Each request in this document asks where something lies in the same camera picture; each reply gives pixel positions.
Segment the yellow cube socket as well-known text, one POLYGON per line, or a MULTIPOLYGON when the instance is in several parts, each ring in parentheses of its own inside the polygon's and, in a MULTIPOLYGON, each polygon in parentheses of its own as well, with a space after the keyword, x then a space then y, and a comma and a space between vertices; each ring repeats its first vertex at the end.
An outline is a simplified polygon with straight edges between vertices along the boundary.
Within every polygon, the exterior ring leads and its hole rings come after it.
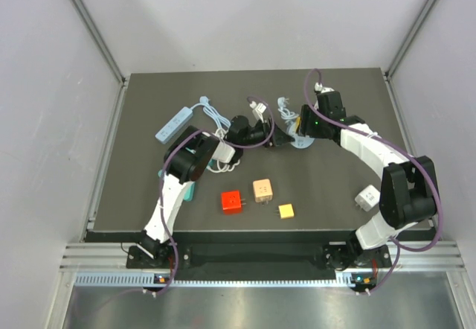
POLYGON ((300 136, 300 116, 298 116, 296 119, 295 119, 295 124, 294 124, 294 131, 295 131, 295 135, 298 135, 300 136))

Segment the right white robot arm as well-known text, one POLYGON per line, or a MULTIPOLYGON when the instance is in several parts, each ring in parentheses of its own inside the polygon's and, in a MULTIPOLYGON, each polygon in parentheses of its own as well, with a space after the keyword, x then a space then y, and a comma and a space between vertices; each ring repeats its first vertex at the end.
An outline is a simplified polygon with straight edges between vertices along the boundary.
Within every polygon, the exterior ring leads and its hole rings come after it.
POLYGON ((329 257, 337 269, 364 266, 375 249, 437 213, 440 197, 434 163, 427 156, 414 158, 395 149, 360 117, 348 115, 336 90, 318 83, 315 95, 314 104, 301 108, 299 135, 334 141, 381 180, 378 212, 351 233, 343 250, 329 257))

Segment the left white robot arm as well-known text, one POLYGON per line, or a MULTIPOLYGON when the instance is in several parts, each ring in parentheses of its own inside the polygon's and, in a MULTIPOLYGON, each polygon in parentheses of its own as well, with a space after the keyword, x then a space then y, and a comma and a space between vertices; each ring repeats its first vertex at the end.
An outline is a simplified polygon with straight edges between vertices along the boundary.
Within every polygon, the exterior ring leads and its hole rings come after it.
POLYGON ((292 143, 295 138, 272 118, 258 120, 254 126, 238 115, 223 137, 188 126, 164 155, 159 177, 159 195, 149 222, 141 232, 137 247, 151 266, 164 265, 170 256, 170 237, 185 194, 205 172, 212 160, 227 160, 234 164, 245 149, 277 147, 292 143))

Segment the orange plug adapter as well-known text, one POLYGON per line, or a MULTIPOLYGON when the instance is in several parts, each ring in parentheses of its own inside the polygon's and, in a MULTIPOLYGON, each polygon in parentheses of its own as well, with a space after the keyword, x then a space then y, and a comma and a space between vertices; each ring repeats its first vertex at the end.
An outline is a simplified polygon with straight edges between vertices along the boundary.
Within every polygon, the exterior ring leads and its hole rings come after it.
POLYGON ((277 213, 281 220, 291 219, 295 216, 295 211, 292 204, 283 204, 279 205, 277 208, 277 213))

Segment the red plug adapter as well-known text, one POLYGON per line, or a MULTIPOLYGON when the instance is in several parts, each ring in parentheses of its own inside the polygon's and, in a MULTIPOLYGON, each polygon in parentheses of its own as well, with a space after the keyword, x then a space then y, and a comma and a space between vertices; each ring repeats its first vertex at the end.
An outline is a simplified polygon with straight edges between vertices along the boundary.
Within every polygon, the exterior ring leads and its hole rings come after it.
POLYGON ((222 213, 226 215, 242 213, 243 198, 240 191, 226 191, 221 193, 222 213))

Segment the teal triangular power strip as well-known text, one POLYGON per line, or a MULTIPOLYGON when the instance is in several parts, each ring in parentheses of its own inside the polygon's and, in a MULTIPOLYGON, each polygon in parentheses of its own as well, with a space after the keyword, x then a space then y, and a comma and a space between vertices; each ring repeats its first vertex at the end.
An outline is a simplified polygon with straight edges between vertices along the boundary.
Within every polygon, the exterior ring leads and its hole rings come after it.
POLYGON ((166 206, 169 202, 189 202, 193 199, 195 182, 185 182, 181 184, 179 179, 170 173, 162 176, 162 170, 158 172, 158 178, 163 178, 161 194, 157 203, 160 203, 163 197, 163 204, 166 206))

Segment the orange cube socket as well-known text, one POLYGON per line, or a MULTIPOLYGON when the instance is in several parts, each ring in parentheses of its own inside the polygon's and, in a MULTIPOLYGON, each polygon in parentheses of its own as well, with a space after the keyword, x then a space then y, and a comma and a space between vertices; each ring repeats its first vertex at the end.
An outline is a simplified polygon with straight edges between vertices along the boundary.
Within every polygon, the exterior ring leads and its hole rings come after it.
POLYGON ((270 179, 258 179, 252 183, 254 200, 256 203, 268 203, 273 198, 273 190, 270 179))

